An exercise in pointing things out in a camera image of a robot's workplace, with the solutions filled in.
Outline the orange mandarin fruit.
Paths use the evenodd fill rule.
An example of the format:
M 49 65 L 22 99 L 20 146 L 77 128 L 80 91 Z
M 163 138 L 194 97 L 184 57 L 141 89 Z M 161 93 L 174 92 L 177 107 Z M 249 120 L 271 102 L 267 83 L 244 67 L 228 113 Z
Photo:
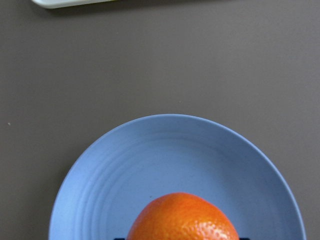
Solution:
M 238 240 L 239 234 L 215 205 L 193 194 L 170 193 L 138 215 L 128 240 Z

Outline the blue round plate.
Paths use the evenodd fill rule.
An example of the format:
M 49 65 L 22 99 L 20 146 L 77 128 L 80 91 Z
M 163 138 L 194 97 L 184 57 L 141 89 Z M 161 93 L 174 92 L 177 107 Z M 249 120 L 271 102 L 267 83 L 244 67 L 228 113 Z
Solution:
M 182 114 L 132 120 L 89 146 L 59 189 L 48 237 L 126 237 L 148 203 L 175 192 L 216 205 L 242 238 L 306 238 L 296 200 L 269 158 L 235 131 Z

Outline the cream rabbit tray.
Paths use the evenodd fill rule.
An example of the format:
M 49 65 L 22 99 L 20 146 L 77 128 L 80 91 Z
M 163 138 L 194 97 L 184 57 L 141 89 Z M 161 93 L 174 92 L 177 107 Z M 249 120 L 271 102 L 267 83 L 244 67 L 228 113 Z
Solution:
M 113 0 L 31 0 L 31 1 L 36 5 L 45 9 L 58 9 L 58 8 L 65 8 L 65 7 L 112 2 Z

